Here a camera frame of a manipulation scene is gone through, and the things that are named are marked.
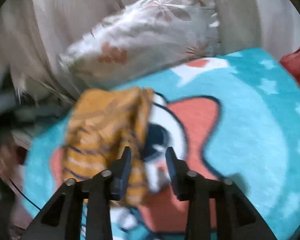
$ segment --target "cartoon character print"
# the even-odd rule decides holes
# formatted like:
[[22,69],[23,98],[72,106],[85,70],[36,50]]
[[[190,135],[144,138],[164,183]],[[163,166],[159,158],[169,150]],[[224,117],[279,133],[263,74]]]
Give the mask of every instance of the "cartoon character print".
[[[177,200],[169,185],[165,152],[172,146],[179,159],[185,160],[190,169],[208,179],[217,179],[212,168],[203,161],[202,150],[207,143],[219,117],[220,102],[213,97],[184,98],[167,102],[156,94],[149,118],[149,129],[143,160],[152,194],[146,205],[135,209],[111,210],[112,223],[120,224],[128,232],[142,224],[152,236],[184,234],[186,230],[188,202]],[[211,227],[215,228],[215,203],[210,201]]]
[[[158,123],[161,124],[164,132],[168,134],[166,137],[169,138],[170,135],[170,141],[164,142],[164,149],[173,146],[175,151],[178,151],[177,157],[185,160],[191,170],[197,171],[208,179],[217,179],[202,162],[202,146],[216,124],[218,113],[219,102],[215,98],[186,98],[169,103],[167,106],[156,104],[154,115],[151,115],[150,118],[150,125],[152,126],[154,122],[157,122],[156,119],[160,119]],[[169,125],[162,123],[162,118],[165,118],[165,123],[169,123]],[[151,134],[152,132],[149,130],[148,137],[150,141]],[[183,137],[183,141],[187,141],[187,147],[184,145],[174,146],[175,141],[178,141],[180,137]],[[167,168],[163,154],[157,157],[156,166],[159,170],[165,171],[166,174]],[[147,175],[150,180],[156,176],[153,173]],[[178,201],[171,187],[165,187],[157,194],[152,195],[147,205],[139,206],[138,209],[144,223],[153,232],[184,232],[186,229],[188,202]],[[211,226],[216,227],[213,202],[211,202]]]

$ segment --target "floral pillow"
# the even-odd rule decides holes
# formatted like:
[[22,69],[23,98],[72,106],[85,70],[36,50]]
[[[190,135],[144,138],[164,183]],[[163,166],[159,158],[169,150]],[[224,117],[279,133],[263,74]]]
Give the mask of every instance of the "floral pillow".
[[219,53],[214,0],[139,0],[103,19],[60,55],[90,87],[110,89],[193,58]]

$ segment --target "white cloth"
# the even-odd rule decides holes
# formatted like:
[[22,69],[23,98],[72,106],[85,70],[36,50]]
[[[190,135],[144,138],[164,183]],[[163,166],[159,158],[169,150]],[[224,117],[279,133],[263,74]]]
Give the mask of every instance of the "white cloth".
[[220,53],[214,0],[139,0],[60,55],[90,87],[110,89],[181,61]]
[[0,69],[10,65],[16,83],[25,73],[77,98],[85,86],[61,71],[58,55],[119,9],[118,0],[7,0],[0,9]]

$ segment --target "striped fabric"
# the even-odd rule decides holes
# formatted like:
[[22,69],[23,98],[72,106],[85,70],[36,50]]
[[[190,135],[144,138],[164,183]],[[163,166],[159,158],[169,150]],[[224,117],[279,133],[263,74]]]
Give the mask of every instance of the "striped fabric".
[[142,203],[148,192],[140,150],[144,147],[153,91],[134,87],[122,91],[87,90],[74,107],[63,159],[63,179],[92,178],[132,151],[132,170],[125,202]]

